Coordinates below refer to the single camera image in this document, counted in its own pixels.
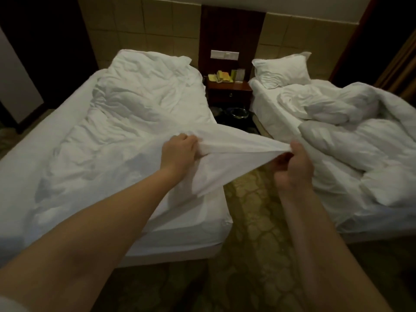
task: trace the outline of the telephone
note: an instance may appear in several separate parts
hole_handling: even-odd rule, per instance
[[[233,80],[232,80],[232,78],[230,78],[230,75],[228,74],[228,72],[222,72],[221,70],[219,70],[217,72],[217,74],[209,74],[208,78],[209,78],[210,81],[217,82],[217,83],[233,82]]]

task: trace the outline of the white bed sheet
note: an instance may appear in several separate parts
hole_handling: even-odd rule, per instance
[[[52,150],[86,116],[92,89],[104,72],[94,73],[0,161],[0,265],[22,250],[25,223],[35,204],[34,193],[42,171]],[[196,82],[186,88],[182,97],[195,105],[195,100],[205,98],[202,84]],[[206,114],[215,122],[211,112]],[[203,203],[198,206],[192,202],[150,221],[127,256],[195,250],[222,243],[232,226],[223,189],[200,200]]]
[[[312,80],[313,83],[329,88],[333,86],[323,80]],[[339,232],[405,232],[416,229],[416,208],[393,209],[372,202],[358,187],[359,172],[303,140],[298,129],[303,120],[294,117],[277,102],[282,88],[265,89],[256,78],[252,78],[249,84],[254,96],[251,110],[268,133],[278,141],[299,140],[307,148],[314,164],[325,164],[327,172],[333,174],[332,179],[326,174],[325,182],[319,182],[319,177],[315,177],[314,186]]]

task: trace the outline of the person's left arm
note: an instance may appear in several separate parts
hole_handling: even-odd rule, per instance
[[[0,269],[0,295],[32,312],[89,311],[197,148],[195,136],[172,137],[159,171],[71,216]]]

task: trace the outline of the wall switch panel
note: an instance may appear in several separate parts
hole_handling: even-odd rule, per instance
[[[222,52],[219,50],[211,50],[212,59],[226,59],[226,60],[238,60],[239,52]]]

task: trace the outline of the forearm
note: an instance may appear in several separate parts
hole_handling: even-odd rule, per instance
[[[71,296],[77,298],[71,304],[88,310],[176,183],[174,175],[158,171],[63,221],[1,270],[0,294],[34,312],[63,310],[62,297]]]
[[[312,187],[279,193],[305,293],[319,311],[391,311]]]

